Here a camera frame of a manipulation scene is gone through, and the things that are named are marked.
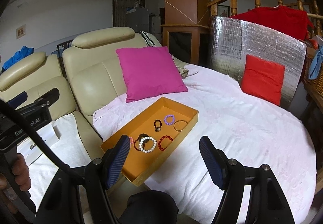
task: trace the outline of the finger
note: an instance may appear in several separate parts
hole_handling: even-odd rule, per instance
[[[28,179],[29,179],[28,170],[25,170],[25,172],[23,172],[19,176],[15,177],[15,181],[19,186],[25,184],[28,181]]]
[[[0,190],[7,187],[7,179],[3,174],[0,174]]]
[[[28,181],[20,186],[21,191],[28,191],[31,188],[31,179],[29,178]]]
[[[29,171],[28,166],[26,165],[25,158],[22,154],[18,154],[18,159],[12,167],[12,173],[16,176],[22,174],[25,171]]]

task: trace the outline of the curtain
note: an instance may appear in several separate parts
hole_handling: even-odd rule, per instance
[[[145,7],[145,0],[113,0],[113,26],[127,26],[127,8],[134,8],[136,5]]]

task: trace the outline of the white blanket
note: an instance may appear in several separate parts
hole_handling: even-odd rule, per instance
[[[289,202],[295,223],[308,214],[316,185],[313,143],[302,123],[288,111],[244,94],[227,75],[188,65],[184,82],[188,92],[164,97],[199,110],[195,127],[145,184],[170,194],[179,213],[210,224],[222,198],[199,152],[207,135],[214,146],[245,166],[269,164]],[[93,124],[107,140],[159,97],[125,103],[126,94],[93,114]],[[245,187],[238,223],[244,223],[250,187]]]
[[[51,150],[71,168],[87,165],[91,162],[80,139],[73,114],[65,115],[51,122],[59,141]],[[58,168],[44,154],[29,166],[31,178],[31,200],[38,209],[43,196]]]

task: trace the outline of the white box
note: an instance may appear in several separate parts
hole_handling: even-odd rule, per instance
[[[37,131],[37,133],[48,147],[51,147],[59,140],[51,124],[42,127]],[[28,166],[43,153],[29,137],[17,146],[17,152],[24,156]]]

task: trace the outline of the black cable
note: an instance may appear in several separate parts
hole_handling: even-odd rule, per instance
[[[16,110],[9,106],[6,102],[0,99],[0,111],[7,116],[12,122],[21,127],[23,131],[33,140],[33,142],[40,148],[40,150],[62,171],[69,175],[72,179],[77,181],[79,185],[84,184],[84,179],[77,174],[69,165],[63,163],[59,157],[45,144],[45,142],[38,135],[36,130],[23,118]]]

